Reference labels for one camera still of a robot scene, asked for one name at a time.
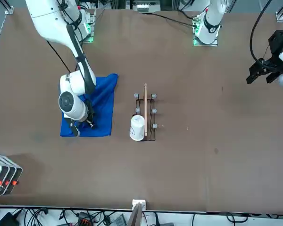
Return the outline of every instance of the wooden stick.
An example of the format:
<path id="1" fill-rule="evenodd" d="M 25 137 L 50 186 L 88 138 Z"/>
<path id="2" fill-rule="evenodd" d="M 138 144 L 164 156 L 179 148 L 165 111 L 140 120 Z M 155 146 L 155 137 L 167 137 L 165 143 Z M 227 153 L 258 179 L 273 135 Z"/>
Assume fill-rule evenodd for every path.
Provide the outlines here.
<path id="1" fill-rule="evenodd" d="M 148 122 L 147 122 L 147 116 L 148 116 L 148 113 L 147 113 L 147 84 L 145 83 L 144 87 L 143 87 L 143 99 L 144 99 L 144 103 L 145 103 L 145 133 L 144 133 L 144 136 L 147 137 L 147 134 L 148 134 Z"/>

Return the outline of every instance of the metal frame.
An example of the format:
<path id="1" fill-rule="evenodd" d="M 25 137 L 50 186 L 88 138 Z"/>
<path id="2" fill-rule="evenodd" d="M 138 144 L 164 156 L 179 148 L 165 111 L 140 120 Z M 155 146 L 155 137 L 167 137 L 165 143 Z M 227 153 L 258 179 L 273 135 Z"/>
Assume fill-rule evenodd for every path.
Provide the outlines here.
<path id="1" fill-rule="evenodd" d="M 283 5 L 279 8 L 279 10 L 275 13 L 275 17 L 278 22 L 283 22 Z"/>
<path id="2" fill-rule="evenodd" d="M 153 125 L 155 124 L 155 113 L 152 112 L 152 110 L 155 109 L 155 101 L 154 101 L 153 95 L 156 95 L 156 94 L 151 94 L 150 98 L 147 98 L 147 101 L 150 102 L 150 123 L 149 123 L 150 124 L 150 138 L 148 139 L 148 137 L 145 137 L 145 139 L 142 141 L 155 141 L 156 140 L 156 135 L 155 135 L 156 128 L 153 128 Z M 134 115 L 136 114 L 141 115 L 141 112 L 140 111 L 137 112 L 136 109 L 141 108 L 142 101 L 145 101 L 145 98 L 140 99 L 140 95 L 138 95 L 137 99 L 135 100 L 135 114 Z"/>
<path id="3" fill-rule="evenodd" d="M 5 14 L 6 15 L 10 15 L 14 13 L 14 8 L 13 6 L 11 6 L 8 2 L 8 0 L 0 0 L 0 3 L 3 5 L 3 7 L 6 9 L 5 10 Z"/>
<path id="4" fill-rule="evenodd" d="M 227 13 L 230 13 L 233 9 L 233 7 L 235 6 L 237 0 L 232 0 L 232 3 L 230 4 L 230 6 L 227 8 Z"/>

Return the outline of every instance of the black cable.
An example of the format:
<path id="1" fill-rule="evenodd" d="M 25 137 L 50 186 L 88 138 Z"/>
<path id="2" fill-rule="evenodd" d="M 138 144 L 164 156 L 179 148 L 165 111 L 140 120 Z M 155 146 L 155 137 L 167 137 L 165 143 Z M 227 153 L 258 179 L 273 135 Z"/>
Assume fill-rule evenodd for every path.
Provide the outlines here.
<path id="1" fill-rule="evenodd" d="M 67 220 L 66 220 L 65 215 L 64 215 L 64 220 L 65 220 L 65 222 L 66 222 L 66 225 L 69 225 L 69 223 L 68 223 Z"/>
<path id="2" fill-rule="evenodd" d="M 191 226 L 194 226 L 195 215 L 196 215 L 196 214 L 193 215 Z"/>
<path id="3" fill-rule="evenodd" d="M 43 226 L 43 224 L 41 224 L 41 222 L 39 221 L 38 219 L 38 215 L 40 214 L 40 210 L 38 210 L 37 212 L 35 212 L 33 209 L 32 209 L 33 213 L 34 213 L 34 216 L 35 216 L 35 219 L 34 219 L 34 223 L 35 221 L 37 220 L 37 223 L 38 223 L 38 226 Z"/>
<path id="4" fill-rule="evenodd" d="M 266 52 L 267 52 L 267 50 L 268 50 L 268 47 L 269 47 L 269 45 L 266 47 L 265 53 L 264 53 L 264 55 L 263 55 L 263 57 L 262 57 L 262 58 L 264 58 L 264 57 L 265 57 L 265 54 L 266 54 Z"/>
<path id="5" fill-rule="evenodd" d="M 77 5 L 79 7 L 81 7 L 82 9 L 87 9 L 85 6 L 82 6 L 82 5 Z"/>
<path id="6" fill-rule="evenodd" d="M 147 217 L 146 217 L 146 215 L 145 215 L 145 213 L 144 213 L 144 212 L 142 212 L 142 214 L 143 214 L 143 216 L 145 217 L 146 225 L 148 226 Z"/>
<path id="7" fill-rule="evenodd" d="M 79 217 L 79 213 L 75 213 L 73 210 L 70 210 L 71 212 L 73 212 L 73 214 L 75 214 L 76 215 L 76 217 L 78 218 Z"/>
<path id="8" fill-rule="evenodd" d="M 72 21 L 73 25 L 75 26 L 75 21 L 70 17 L 70 15 L 65 11 L 65 10 L 62 10 L 63 13 L 65 13 L 69 19 Z M 78 29 L 79 32 L 80 32 L 80 35 L 81 35 L 81 40 L 83 42 L 83 35 L 82 35 L 82 32 L 80 30 L 80 28 L 78 26 L 75 26 L 75 30 Z"/>
<path id="9" fill-rule="evenodd" d="M 155 214 L 155 226 L 160 226 L 160 222 L 159 222 L 157 212 L 154 212 L 154 214 Z"/>
<path id="10" fill-rule="evenodd" d="M 231 223 L 233 223 L 234 224 L 234 226 L 235 226 L 235 224 L 236 223 L 245 223 L 246 221 L 248 221 L 248 219 L 249 219 L 249 217 L 248 216 L 245 216 L 245 219 L 244 220 L 235 220 L 235 217 L 234 217 L 234 215 L 232 214 L 232 213 L 227 213 L 226 214 L 226 218 L 228 219 L 228 221 L 229 222 L 231 222 Z"/>
<path id="11" fill-rule="evenodd" d="M 48 45 L 51 47 L 51 49 L 57 54 L 57 56 L 60 58 L 60 60 L 62 61 L 62 63 L 64 64 L 65 68 L 68 70 L 68 72 L 70 73 L 69 68 L 67 67 L 67 65 L 65 64 L 64 60 L 61 58 L 61 56 L 59 55 L 59 53 L 55 50 L 55 48 L 50 44 L 49 41 L 47 41 Z"/>
<path id="12" fill-rule="evenodd" d="M 178 10 L 178 12 L 181 12 L 186 18 L 192 20 L 194 17 L 193 16 L 188 16 L 184 11 L 182 11 L 181 9 Z"/>
<path id="13" fill-rule="evenodd" d="M 194 1 L 195 0 L 189 0 L 185 5 L 184 5 L 184 7 L 182 7 L 182 9 L 181 10 L 184 10 L 184 8 L 186 8 L 187 7 L 187 5 L 189 5 L 190 3 L 190 6 L 194 3 Z"/>
<path id="14" fill-rule="evenodd" d="M 204 12 L 207 8 L 209 7 L 209 5 L 207 7 L 204 8 L 204 10 L 202 12 Z"/>
<path id="15" fill-rule="evenodd" d="M 251 30 L 251 33 L 250 33 L 250 54 L 251 56 L 254 58 L 254 60 L 256 61 L 257 64 L 259 64 L 260 66 L 262 66 L 263 68 L 266 68 L 266 69 L 269 69 L 270 71 L 273 71 L 273 72 L 276 72 L 277 71 L 277 68 L 275 67 L 270 67 L 270 66 L 267 66 L 265 64 L 263 64 L 262 62 L 260 62 L 256 57 L 255 57 L 255 54 L 253 52 L 253 36 L 254 36 L 254 31 L 257 27 L 257 24 L 259 23 L 263 13 L 265 12 L 265 10 L 267 9 L 267 7 L 269 6 L 269 4 L 272 2 L 272 0 L 268 0 L 268 2 L 266 3 L 266 5 L 264 6 L 264 8 L 262 9 L 261 13 L 259 14 L 254 26 L 253 26 L 253 29 Z"/>
<path id="16" fill-rule="evenodd" d="M 278 218 L 279 218 L 279 215 L 277 215 L 277 214 L 275 214 L 275 215 L 276 215 L 276 217 L 273 218 L 270 214 L 266 214 L 266 216 L 268 216 L 268 217 L 271 218 L 271 219 L 278 219 Z"/>
<path id="17" fill-rule="evenodd" d="M 195 25 L 188 24 L 188 23 L 185 23 L 185 22 L 181 22 L 181 21 L 178 21 L 178 20 L 174 20 L 174 19 L 172 19 L 172 18 L 163 16 L 163 15 L 159 15 L 159 14 L 155 14 L 155 13 L 152 13 L 151 15 L 159 16 L 159 17 L 165 18 L 165 19 L 167 19 L 167 20 L 174 21 L 174 22 L 179 23 L 179 24 L 182 24 L 182 25 L 186 25 L 186 26 L 190 26 L 190 27 L 196 27 Z"/>
<path id="18" fill-rule="evenodd" d="M 28 210 L 25 212 L 25 215 L 24 215 L 24 226 L 26 226 L 26 216 L 27 216 Z"/>
<path id="19" fill-rule="evenodd" d="M 110 213 L 109 215 L 107 215 L 108 217 L 110 217 L 112 214 L 114 214 L 114 213 L 116 213 L 116 211 L 114 211 L 114 212 L 112 212 L 112 213 Z M 103 223 L 104 222 L 104 220 L 105 220 L 105 217 L 104 217 L 104 219 L 101 221 L 101 222 L 99 222 L 99 224 L 97 224 L 96 226 L 99 226 L 99 225 L 101 225 L 101 223 Z"/>

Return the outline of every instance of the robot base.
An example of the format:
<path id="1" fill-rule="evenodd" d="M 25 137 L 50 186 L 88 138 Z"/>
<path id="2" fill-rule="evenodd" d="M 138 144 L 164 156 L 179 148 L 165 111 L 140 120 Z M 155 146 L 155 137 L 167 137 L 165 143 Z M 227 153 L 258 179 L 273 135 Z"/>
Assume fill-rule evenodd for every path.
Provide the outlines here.
<path id="1" fill-rule="evenodd" d="M 94 13 L 86 13 L 87 23 L 84 24 L 84 26 L 86 32 L 90 34 L 84 39 L 83 43 L 93 43 L 95 19 L 96 19 L 96 9 L 94 10 Z"/>
<path id="2" fill-rule="evenodd" d="M 197 27 L 193 27 L 193 45 L 194 46 L 218 46 L 218 39 L 216 38 L 215 41 L 211 44 L 204 44 L 202 43 L 195 35 L 196 32 L 198 32 L 198 28 L 201 24 L 201 15 L 197 15 L 195 18 L 192 20 L 192 24 L 196 25 Z"/>

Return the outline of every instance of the floor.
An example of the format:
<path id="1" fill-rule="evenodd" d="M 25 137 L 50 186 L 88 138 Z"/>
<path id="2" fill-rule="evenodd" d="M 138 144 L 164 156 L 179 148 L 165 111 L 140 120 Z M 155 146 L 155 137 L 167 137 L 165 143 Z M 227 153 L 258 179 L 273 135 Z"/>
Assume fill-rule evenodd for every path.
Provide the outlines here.
<path id="1" fill-rule="evenodd" d="M 17 211 L 17 209 L 0 209 L 0 219 L 7 213 L 13 213 Z M 24 226 L 24 217 L 25 217 L 26 210 L 23 210 L 20 215 L 18 216 L 17 220 L 19 221 L 19 226 Z M 38 219 L 40 223 L 44 226 L 61 226 L 64 225 L 65 219 L 59 220 L 61 210 L 49 210 L 47 215 L 44 213 L 40 214 Z M 96 211 L 89 211 L 89 214 L 92 215 L 96 213 Z M 111 222 L 117 219 L 121 214 L 124 215 L 126 223 L 130 218 L 130 212 L 115 212 L 111 215 Z M 25 218 L 26 225 L 31 218 L 31 213 L 27 213 Z M 67 223 L 73 223 L 75 225 L 77 223 L 77 217 L 71 212 L 66 211 L 65 217 Z M 213 215 L 195 215 L 194 222 L 192 224 L 193 214 L 182 214 L 182 213 L 158 213 L 158 219 L 160 224 L 164 223 L 173 223 L 175 226 L 232 226 L 233 224 L 229 222 L 226 216 L 213 216 Z M 245 217 L 235 217 L 236 221 L 243 221 Z M 155 215 L 152 212 L 145 212 L 145 217 L 142 218 L 141 226 L 151 226 L 155 224 Z M 243 226 L 283 226 L 283 219 L 270 219 L 270 218 L 248 218 L 248 220 L 243 223 Z"/>

